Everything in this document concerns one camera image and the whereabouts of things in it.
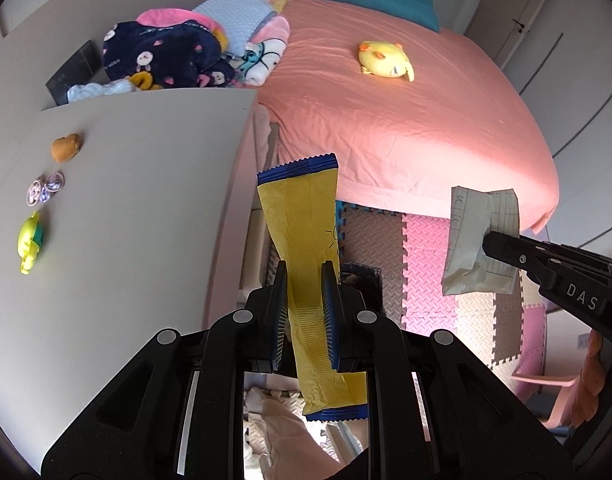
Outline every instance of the pink foam tile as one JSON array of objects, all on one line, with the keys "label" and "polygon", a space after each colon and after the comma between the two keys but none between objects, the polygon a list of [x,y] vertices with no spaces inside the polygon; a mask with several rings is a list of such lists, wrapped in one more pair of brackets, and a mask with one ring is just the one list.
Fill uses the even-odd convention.
[{"label": "pink foam tile", "polygon": [[422,335],[439,328],[455,332],[457,301],[441,294],[449,220],[406,214],[404,224],[406,330]]},{"label": "pink foam tile", "polygon": [[[544,304],[526,305],[522,314],[522,323],[522,350],[516,373],[541,375],[546,346],[546,306]],[[517,383],[515,394],[526,402],[537,389],[536,384]]]}]

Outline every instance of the pink plastic chair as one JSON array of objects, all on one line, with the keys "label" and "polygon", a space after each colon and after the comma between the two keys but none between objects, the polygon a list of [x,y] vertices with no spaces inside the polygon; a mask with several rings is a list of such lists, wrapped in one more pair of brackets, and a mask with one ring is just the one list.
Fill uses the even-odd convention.
[{"label": "pink plastic chair", "polygon": [[573,400],[575,399],[577,383],[579,383],[578,375],[546,377],[539,375],[513,374],[513,379],[523,383],[540,384],[542,386],[560,386],[561,390],[555,400],[555,405],[552,407],[550,416],[548,420],[542,420],[542,424],[548,430],[570,424],[570,410],[573,405]]}]

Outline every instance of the pink blanket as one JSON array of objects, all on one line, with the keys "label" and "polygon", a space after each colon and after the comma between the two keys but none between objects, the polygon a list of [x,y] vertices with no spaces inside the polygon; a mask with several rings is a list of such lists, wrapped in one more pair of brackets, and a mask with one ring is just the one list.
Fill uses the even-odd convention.
[{"label": "pink blanket", "polygon": [[[280,125],[279,159],[334,152],[337,198],[448,218],[451,187],[513,188],[521,228],[539,231],[559,197],[541,131],[513,86],[467,38],[375,10],[290,0],[291,41],[259,89]],[[401,43],[415,81],[361,73],[362,41]]]}]

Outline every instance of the hand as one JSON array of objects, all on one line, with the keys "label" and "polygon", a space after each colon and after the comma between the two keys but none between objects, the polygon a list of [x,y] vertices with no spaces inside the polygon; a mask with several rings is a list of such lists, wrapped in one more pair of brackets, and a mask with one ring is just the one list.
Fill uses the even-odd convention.
[{"label": "hand", "polygon": [[582,367],[581,380],[577,386],[575,400],[570,410],[570,423],[578,428],[584,421],[590,421],[599,409],[599,393],[606,383],[606,371],[599,361],[599,351],[604,338],[591,330],[588,338],[588,352]]}]

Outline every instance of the silver screw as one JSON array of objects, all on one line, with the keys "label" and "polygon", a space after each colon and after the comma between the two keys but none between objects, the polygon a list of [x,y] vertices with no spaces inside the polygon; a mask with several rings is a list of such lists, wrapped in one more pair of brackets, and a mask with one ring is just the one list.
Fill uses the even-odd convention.
[{"label": "silver screw", "polygon": [[235,323],[247,323],[252,318],[253,318],[253,313],[250,312],[249,310],[246,310],[245,308],[242,308],[241,310],[236,311],[232,315],[232,319],[234,320]]},{"label": "silver screw", "polygon": [[170,345],[175,339],[177,334],[173,330],[162,330],[157,334],[157,343],[160,345]]},{"label": "silver screw", "polygon": [[357,314],[357,320],[360,323],[371,324],[377,321],[377,314],[375,314],[372,310],[362,310],[359,314]]},{"label": "silver screw", "polygon": [[455,341],[455,338],[450,332],[448,332],[448,330],[438,330],[435,332],[435,341],[437,341],[440,345],[448,346]]}]

